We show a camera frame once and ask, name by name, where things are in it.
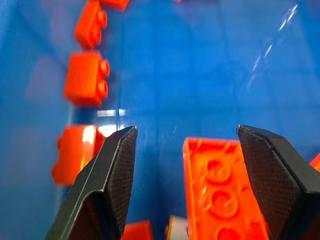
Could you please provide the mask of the long orange toy brick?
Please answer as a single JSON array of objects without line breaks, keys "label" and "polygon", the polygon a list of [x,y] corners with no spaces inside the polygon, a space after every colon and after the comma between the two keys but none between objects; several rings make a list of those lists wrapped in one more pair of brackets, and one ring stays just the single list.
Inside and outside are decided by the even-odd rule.
[{"label": "long orange toy brick", "polygon": [[183,144],[189,240],[270,240],[238,140]]}]

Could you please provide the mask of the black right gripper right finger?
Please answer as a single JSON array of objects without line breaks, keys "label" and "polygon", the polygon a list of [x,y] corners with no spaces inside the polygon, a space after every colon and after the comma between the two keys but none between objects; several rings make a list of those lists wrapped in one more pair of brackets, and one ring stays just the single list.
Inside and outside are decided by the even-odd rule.
[{"label": "black right gripper right finger", "polygon": [[320,240],[320,172],[281,135],[248,125],[236,133],[271,240]]}]

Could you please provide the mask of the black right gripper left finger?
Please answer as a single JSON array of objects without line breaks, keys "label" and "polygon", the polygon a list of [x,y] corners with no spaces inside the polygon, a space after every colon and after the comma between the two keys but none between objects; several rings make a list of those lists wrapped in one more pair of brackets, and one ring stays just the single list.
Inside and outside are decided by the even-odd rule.
[{"label": "black right gripper left finger", "polygon": [[77,175],[45,240],[120,240],[134,181],[137,126],[105,138]]}]

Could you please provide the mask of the white yellow battery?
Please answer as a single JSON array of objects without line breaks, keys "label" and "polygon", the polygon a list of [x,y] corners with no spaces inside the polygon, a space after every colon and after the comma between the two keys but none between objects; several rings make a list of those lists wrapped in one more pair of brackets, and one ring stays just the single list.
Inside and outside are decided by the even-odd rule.
[{"label": "white yellow battery", "polygon": [[171,215],[165,228],[165,240],[189,240],[186,218]]}]

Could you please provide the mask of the blue plastic bin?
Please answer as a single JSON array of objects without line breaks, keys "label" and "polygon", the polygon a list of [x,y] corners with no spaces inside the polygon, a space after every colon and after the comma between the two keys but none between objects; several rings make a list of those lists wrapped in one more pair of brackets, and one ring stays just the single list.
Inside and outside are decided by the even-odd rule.
[{"label": "blue plastic bin", "polygon": [[183,143],[238,125],[320,153],[320,0],[129,0],[106,8],[101,107],[64,97],[87,0],[0,0],[0,240],[44,240],[68,193],[51,170],[65,126],[137,126],[128,223],[157,240],[186,217]]}]

